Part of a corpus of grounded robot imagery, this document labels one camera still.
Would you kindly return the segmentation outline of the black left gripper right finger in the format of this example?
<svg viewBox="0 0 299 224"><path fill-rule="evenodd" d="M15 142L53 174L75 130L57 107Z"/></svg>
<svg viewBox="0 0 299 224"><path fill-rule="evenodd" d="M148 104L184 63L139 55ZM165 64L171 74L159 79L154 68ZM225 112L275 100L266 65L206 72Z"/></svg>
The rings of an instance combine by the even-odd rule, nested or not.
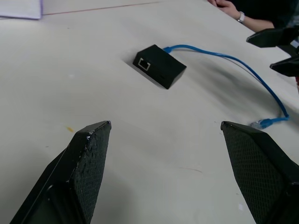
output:
<svg viewBox="0 0 299 224"><path fill-rule="evenodd" d="M265 132L221 124L235 180L256 224L299 224L299 165Z"/></svg>

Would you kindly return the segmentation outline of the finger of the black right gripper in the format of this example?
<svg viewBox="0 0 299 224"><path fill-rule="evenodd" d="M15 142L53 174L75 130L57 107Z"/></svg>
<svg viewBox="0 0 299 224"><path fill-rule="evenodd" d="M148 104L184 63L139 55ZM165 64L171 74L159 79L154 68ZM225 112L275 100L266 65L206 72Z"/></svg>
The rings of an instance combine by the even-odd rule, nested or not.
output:
<svg viewBox="0 0 299 224"><path fill-rule="evenodd" d="M287 77L299 77L299 55L273 63L270 68Z"/></svg>
<svg viewBox="0 0 299 224"><path fill-rule="evenodd" d="M299 26L289 28L269 28L249 36L246 42L260 48L290 45L299 37Z"/></svg>

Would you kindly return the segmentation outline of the person's dark garment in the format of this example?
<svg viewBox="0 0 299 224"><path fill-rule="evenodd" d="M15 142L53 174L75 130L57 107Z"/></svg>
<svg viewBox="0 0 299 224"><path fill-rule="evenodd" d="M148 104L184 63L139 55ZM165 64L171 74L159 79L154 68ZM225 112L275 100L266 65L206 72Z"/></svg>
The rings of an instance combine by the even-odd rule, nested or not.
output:
<svg viewBox="0 0 299 224"><path fill-rule="evenodd" d="M245 16L273 23L284 28L295 14L299 0L229 0Z"/></svg>

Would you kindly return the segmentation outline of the white paper sheet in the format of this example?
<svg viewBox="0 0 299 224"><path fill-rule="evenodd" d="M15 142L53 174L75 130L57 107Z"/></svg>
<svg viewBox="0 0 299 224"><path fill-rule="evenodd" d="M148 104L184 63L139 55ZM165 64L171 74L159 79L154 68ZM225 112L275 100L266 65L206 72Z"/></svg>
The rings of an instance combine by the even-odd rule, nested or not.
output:
<svg viewBox="0 0 299 224"><path fill-rule="evenodd" d="M39 20L43 0L0 0L0 17Z"/></svg>

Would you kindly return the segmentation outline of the person's bare hand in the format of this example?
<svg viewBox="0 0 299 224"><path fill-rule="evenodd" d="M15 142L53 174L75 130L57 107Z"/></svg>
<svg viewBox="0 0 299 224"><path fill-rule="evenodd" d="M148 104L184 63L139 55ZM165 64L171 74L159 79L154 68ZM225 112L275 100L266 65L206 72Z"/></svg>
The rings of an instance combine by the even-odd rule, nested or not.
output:
<svg viewBox="0 0 299 224"><path fill-rule="evenodd" d="M229 15L231 18L237 20L240 17L239 11L234 4L227 0L207 0L210 4Z"/></svg>

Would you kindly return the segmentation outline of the black ethernet adapter box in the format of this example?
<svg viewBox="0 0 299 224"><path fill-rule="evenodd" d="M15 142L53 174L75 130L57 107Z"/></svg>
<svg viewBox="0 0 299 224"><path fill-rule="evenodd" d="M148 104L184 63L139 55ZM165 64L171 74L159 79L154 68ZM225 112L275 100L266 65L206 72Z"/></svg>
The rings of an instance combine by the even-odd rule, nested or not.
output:
<svg viewBox="0 0 299 224"><path fill-rule="evenodd" d="M186 70L184 64L155 44L139 51L133 65L165 89L169 89Z"/></svg>

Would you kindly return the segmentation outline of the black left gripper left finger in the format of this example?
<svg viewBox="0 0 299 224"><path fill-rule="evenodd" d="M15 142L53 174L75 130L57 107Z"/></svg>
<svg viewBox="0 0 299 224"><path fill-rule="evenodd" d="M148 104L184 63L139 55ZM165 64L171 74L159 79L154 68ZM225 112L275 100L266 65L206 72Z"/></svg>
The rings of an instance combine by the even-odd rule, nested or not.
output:
<svg viewBox="0 0 299 224"><path fill-rule="evenodd" d="M10 224L90 224L104 174L110 121L77 131L43 171Z"/></svg>

